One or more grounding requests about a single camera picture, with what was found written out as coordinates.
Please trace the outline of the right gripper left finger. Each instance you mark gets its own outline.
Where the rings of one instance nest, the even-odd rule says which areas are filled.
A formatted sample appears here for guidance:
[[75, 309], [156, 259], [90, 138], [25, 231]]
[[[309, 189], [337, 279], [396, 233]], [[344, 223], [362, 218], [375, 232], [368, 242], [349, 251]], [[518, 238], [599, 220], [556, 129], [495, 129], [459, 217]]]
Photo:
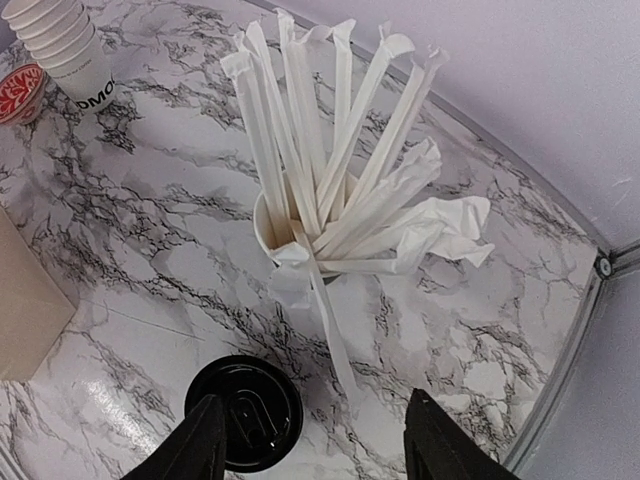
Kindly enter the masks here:
[[223, 401], [206, 395], [169, 437], [122, 480], [223, 479], [226, 428]]

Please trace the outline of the stack of black lids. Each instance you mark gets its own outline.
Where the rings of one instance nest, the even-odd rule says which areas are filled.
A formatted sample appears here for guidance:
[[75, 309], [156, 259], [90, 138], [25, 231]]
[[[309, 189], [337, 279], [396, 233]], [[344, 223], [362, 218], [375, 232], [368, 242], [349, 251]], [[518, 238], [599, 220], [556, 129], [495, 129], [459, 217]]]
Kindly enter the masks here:
[[228, 355], [205, 366], [192, 380], [184, 413], [207, 395], [222, 399], [226, 424], [226, 469], [267, 470], [283, 460], [303, 427], [300, 393], [285, 373], [249, 355]]

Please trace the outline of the red floral ceramic bowl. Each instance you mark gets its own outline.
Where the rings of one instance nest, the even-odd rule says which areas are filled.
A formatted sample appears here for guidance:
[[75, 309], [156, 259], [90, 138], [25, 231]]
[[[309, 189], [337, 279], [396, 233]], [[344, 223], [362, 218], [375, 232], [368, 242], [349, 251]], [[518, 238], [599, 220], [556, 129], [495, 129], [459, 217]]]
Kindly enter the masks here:
[[31, 123], [41, 110], [47, 81], [37, 63], [22, 65], [7, 75], [1, 82], [1, 124]]

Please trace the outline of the right aluminium frame post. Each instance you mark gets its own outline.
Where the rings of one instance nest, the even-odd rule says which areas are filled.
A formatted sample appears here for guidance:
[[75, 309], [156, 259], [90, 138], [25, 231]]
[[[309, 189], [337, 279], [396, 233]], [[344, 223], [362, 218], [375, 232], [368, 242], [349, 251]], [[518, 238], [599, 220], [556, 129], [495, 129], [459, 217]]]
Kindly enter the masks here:
[[612, 250], [608, 254], [599, 251], [594, 268], [602, 280], [616, 278], [621, 275], [639, 270], [639, 243]]

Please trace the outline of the stack of white paper cups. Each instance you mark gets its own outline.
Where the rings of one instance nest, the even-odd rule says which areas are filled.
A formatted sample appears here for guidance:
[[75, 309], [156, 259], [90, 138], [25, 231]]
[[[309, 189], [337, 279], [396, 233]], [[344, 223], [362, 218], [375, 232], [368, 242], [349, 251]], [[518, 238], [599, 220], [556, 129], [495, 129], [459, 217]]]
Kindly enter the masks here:
[[98, 112], [112, 102], [116, 85], [111, 67], [82, 2], [12, 0], [1, 18], [82, 112]]

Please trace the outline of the bundle of white wrapped straws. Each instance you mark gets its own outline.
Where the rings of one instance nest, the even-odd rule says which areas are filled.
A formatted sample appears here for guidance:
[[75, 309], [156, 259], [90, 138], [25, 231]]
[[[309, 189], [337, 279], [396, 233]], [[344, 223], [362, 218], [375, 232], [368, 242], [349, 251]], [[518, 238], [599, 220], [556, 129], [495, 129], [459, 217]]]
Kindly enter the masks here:
[[[418, 201], [441, 173], [432, 139], [406, 138], [438, 69], [448, 56], [433, 49], [414, 65], [401, 97], [359, 176], [349, 165], [365, 117], [391, 62], [410, 54], [412, 40], [380, 29], [380, 43], [354, 86], [355, 23], [318, 25], [297, 35], [293, 17], [277, 14], [284, 71], [274, 69], [258, 22], [236, 35], [222, 60], [232, 81], [276, 240], [308, 250], [322, 277], [343, 273], [404, 275], [433, 254], [482, 264], [492, 252], [481, 235], [490, 203], [478, 196]], [[288, 306], [311, 295], [308, 266], [274, 268], [269, 289]]]

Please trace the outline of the brown paper takeout bag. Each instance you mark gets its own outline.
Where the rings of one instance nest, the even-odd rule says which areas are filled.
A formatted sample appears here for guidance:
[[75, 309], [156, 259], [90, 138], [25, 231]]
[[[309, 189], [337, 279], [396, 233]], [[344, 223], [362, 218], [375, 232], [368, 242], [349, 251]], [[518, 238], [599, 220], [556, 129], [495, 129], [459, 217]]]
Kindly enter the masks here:
[[76, 312], [1, 214], [1, 378], [30, 380]]

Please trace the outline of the single white straw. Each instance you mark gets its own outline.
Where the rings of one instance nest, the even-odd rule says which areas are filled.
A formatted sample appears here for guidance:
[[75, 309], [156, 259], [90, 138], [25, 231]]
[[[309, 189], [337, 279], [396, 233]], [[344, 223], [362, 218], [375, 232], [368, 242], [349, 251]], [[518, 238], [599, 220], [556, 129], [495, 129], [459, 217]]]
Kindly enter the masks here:
[[362, 405], [363, 392], [356, 383], [324, 280], [313, 256], [310, 257], [307, 265], [317, 298], [333, 368], [346, 395], [350, 415], [353, 419], [357, 419]]

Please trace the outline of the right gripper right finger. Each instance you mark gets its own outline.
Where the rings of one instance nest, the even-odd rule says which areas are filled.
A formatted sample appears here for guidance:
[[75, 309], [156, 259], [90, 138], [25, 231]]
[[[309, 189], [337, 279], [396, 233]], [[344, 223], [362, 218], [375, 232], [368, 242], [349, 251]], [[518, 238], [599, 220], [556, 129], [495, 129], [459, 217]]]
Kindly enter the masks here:
[[486, 455], [424, 390], [412, 391], [405, 415], [407, 478], [518, 480]]

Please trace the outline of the black cup holding straws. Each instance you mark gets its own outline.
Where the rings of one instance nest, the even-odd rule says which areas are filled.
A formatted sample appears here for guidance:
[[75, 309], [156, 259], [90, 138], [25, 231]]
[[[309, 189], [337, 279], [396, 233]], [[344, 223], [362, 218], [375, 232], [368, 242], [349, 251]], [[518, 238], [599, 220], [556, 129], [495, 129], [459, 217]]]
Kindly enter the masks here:
[[301, 244], [295, 240], [283, 245], [277, 242], [263, 192], [254, 204], [253, 228], [259, 245], [275, 268], [284, 265], [293, 269], [309, 265], [310, 254]]

